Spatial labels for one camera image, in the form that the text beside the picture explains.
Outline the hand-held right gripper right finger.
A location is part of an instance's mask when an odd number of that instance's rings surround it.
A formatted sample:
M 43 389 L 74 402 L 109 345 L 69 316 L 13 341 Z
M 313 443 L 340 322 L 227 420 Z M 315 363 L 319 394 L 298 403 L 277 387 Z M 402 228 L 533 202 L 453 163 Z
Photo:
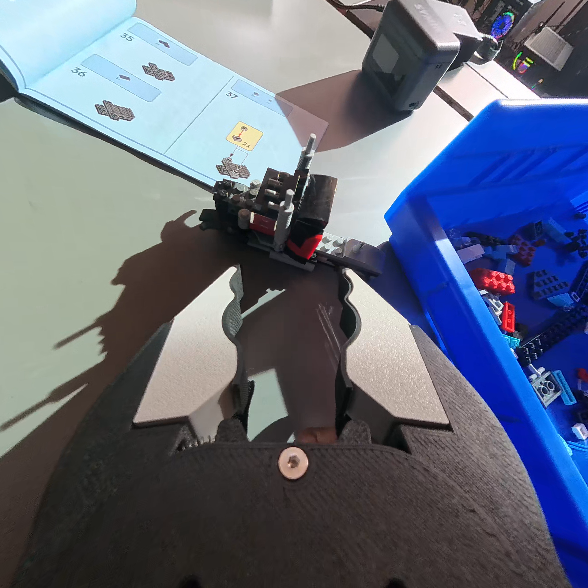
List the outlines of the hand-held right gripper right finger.
M 450 430 L 450 420 L 415 334 L 422 330 L 355 271 L 341 270 L 341 329 L 347 337 L 336 376 L 336 431 L 367 424 L 371 441 L 386 445 L 401 424 Z

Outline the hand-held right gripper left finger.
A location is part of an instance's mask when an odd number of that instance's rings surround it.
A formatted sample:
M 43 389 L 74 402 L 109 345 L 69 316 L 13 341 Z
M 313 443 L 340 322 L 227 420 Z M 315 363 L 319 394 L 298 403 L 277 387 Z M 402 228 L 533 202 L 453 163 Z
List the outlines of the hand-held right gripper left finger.
M 134 416 L 139 427 L 184 423 L 213 439 L 247 405 L 236 334 L 242 326 L 240 265 L 231 266 L 178 313 Z

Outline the toy brick truck model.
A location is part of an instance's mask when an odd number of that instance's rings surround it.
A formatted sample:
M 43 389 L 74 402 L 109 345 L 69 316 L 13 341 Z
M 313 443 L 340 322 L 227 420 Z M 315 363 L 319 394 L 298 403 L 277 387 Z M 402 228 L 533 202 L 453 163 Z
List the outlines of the toy brick truck model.
M 322 263 L 379 276 L 385 264 L 380 249 L 326 230 L 337 179 L 311 173 L 316 143 L 310 134 L 293 173 L 268 168 L 248 187 L 237 181 L 246 179 L 246 169 L 224 159 L 219 170 L 228 177 L 214 185 L 215 207 L 201 212 L 199 228 L 225 232 L 270 259 L 308 272 Z

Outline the blue plastic bin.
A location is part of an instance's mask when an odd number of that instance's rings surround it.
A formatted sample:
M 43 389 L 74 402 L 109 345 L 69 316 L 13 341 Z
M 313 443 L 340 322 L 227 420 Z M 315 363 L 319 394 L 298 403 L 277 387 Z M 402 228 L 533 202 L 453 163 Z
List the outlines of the blue plastic bin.
M 587 587 L 587 452 L 568 445 L 447 235 L 587 202 L 587 101 L 485 107 L 385 214 L 390 242 L 442 350 L 501 421 L 525 464 L 573 587 Z

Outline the pile of mixed toy bricks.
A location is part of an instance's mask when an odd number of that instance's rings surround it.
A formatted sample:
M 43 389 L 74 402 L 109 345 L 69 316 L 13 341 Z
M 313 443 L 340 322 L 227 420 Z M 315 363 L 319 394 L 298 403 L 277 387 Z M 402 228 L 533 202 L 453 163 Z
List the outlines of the pile of mixed toy bricks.
M 559 435 L 587 452 L 587 203 L 447 235 Z

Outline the light blue instruction booklet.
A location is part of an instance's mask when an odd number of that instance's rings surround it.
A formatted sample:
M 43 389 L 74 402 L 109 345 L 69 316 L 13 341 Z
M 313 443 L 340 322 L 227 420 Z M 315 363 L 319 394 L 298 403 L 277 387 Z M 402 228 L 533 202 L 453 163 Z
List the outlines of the light blue instruction booklet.
M 17 92 L 209 187 L 293 172 L 328 124 L 135 17 L 135 1 L 1 1 Z

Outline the dark grey cube device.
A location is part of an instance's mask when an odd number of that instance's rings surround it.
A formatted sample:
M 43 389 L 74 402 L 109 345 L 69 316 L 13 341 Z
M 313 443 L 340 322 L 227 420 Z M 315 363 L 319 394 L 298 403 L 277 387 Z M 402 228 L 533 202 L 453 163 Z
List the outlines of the dark grey cube device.
M 394 112 L 420 108 L 445 75 L 460 41 L 428 1 L 389 1 L 362 71 Z

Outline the grey flat box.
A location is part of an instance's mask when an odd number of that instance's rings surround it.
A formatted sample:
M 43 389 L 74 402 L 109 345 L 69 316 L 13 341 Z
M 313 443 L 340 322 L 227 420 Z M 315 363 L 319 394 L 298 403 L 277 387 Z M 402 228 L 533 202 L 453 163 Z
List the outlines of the grey flat box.
M 451 5 L 451 8 L 452 32 L 460 42 L 458 55 L 452 63 L 452 68 L 456 68 L 472 58 L 480 47 L 483 37 L 475 27 L 466 9 L 458 5 Z

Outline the pale ribbed box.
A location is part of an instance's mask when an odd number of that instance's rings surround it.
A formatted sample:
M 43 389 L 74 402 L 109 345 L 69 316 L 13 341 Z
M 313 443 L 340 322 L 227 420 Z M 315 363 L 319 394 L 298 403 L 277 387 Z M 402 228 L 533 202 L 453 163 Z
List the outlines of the pale ribbed box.
M 557 71 L 564 68 L 574 49 L 572 45 L 549 26 L 545 26 L 538 33 L 530 35 L 523 46 Z

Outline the computer case with coloured fans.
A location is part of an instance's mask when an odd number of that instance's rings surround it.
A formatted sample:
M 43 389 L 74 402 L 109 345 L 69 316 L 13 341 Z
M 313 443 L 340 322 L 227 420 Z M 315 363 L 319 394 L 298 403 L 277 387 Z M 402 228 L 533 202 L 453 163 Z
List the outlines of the computer case with coloured fans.
M 495 62 L 515 77 L 523 77 L 533 65 L 525 43 L 542 27 L 544 4 L 546 1 L 496 1 L 484 21 L 486 32 L 501 46 Z

